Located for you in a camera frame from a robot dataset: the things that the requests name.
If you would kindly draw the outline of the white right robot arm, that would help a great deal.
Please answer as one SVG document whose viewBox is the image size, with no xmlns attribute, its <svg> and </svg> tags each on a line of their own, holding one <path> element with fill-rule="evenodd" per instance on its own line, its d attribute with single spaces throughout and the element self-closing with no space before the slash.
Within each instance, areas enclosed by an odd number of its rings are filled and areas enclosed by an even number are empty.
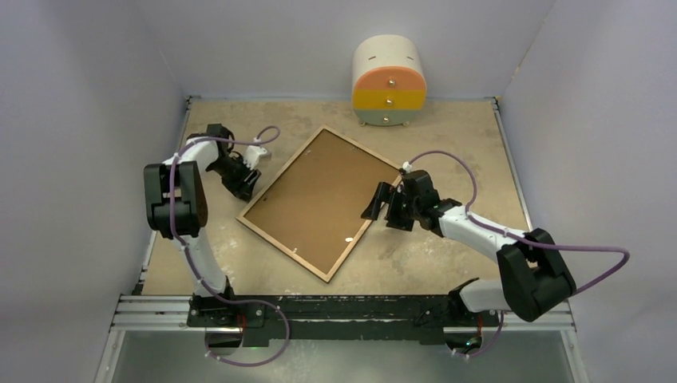
<svg viewBox="0 0 677 383">
<path fill-rule="evenodd" d="M 479 312 L 490 310 L 511 311 L 534 322 L 577 290 L 547 231 L 495 228 L 493 221 L 472 216 L 461 202 L 441 198 L 426 171 L 406 173 L 399 185 L 379 183 L 362 219 L 376 220 L 383 205 L 388 227 L 412 231 L 419 224 L 498 265 L 498 279 L 470 279 L 449 292 L 448 313 L 457 324 L 466 325 Z"/>
</svg>

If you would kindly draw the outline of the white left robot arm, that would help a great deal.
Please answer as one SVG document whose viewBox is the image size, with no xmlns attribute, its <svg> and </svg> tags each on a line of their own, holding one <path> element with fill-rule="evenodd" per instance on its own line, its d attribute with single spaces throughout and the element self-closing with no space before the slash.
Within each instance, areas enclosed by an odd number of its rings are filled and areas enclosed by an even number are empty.
<svg viewBox="0 0 677 383">
<path fill-rule="evenodd" d="M 208 241 L 208 203 L 202 176 L 215 172 L 237 199 L 250 201 L 261 176 L 259 162 L 270 152 L 261 136 L 237 152 L 232 131 L 210 124 L 192 134 L 170 159 L 149 164 L 143 171 L 148 225 L 169 239 L 184 256 L 194 284 L 188 324 L 234 326 L 244 320 L 246 307 L 237 305 L 228 277 L 218 266 Z"/>
</svg>

